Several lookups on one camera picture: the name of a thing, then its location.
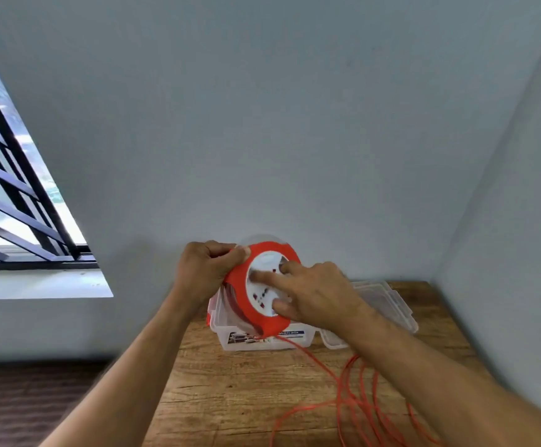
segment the red plastic casing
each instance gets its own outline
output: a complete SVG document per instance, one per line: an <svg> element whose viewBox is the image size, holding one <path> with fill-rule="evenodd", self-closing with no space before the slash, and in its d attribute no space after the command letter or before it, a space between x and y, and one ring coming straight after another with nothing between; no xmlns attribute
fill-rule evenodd
<svg viewBox="0 0 541 447"><path fill-rule="evenodd" d="M254 258L267 251L276 251L279 254L282 254L287 260L297 263L301 263L300 258L297 257L295 250L289 244L277 243L275 241L263 241L261 243L250 245L250 251L252 253L248 260L231 270L225 277L225 282L233 286L235 290L235 299L239 308L248 319L248 322L262 331L261 337L278 336L282 331L287 329L291 320L282 315L268 317L252 307L245 288L248 270L250 269L250 265Z"/></svg>

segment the wood grain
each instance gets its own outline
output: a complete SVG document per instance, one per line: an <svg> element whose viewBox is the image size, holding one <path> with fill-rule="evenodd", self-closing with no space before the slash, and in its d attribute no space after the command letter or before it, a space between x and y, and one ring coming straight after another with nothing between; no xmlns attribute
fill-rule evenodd
<svg viewBox="0 0 541 447"><path fill-rule="evenodd" d="M418 338L488 375L429 284L390 285L414 311L420 326ZM310 350L337 373L352 355L350 349L328 350L319 335ZM371 370L365 374L367 389L371 389L371 375ZM186 332L145 446L267 446L275 420L284 412L298 404L334 399L335 394L331 378L297 350L223 351L203 313ZM409 422L405 400L383 379L379 402L411 445L426 445ZM346 413L342 421L348 446L361 445L349 417ZM334 407L298 413L284 422L275 445L336 446L336 426Z"/></svg>

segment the fingernail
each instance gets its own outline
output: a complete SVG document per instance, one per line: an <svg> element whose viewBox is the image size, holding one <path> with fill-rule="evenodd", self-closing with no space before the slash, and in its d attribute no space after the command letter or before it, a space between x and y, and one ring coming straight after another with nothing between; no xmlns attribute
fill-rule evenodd
<svg viewBox="0 0 541 447"><path fill-rule="evenodd" d="M242 261L245 262L246 260L248 260L248 257L250 257L250 255L252 254L252 251L250 250L250 248L248 246L240 246L240 248L242 248L245 252L245 256L244 256L244 260Z"/></svg>

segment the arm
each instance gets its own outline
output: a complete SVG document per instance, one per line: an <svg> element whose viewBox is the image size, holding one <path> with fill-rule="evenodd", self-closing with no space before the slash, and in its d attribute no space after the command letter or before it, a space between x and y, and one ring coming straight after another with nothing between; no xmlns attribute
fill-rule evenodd
<svg viewBox="0 0 541 447"><path fill-rule="evenodd" d="M234 244L188 244L155 317L41 447L142 445L188 323L248 254Z"/></svg>
<svg viewBox="0 0 541 447"><path fill-rule="evenodd" d="M366 305L333 263L288 262L253 281L288 293L274 310L346 340L456 447L541 446L541 411L409 335Z"/></svg>

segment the forearm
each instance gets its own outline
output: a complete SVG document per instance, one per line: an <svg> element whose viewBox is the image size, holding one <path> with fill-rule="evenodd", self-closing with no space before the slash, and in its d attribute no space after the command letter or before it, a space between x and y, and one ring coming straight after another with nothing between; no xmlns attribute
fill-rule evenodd
<svg viewBox="0 0 541 447"><path fill-rule="evenodd" d="M541 446L541 411L367 308L339 332L449 446Z"/></svg>
<svg viewBox="0 0 541 447"><path fill-rule="evenodd" d="M191 311L171 295L132 345L42 447L139 447L157 408Z"/></svg>

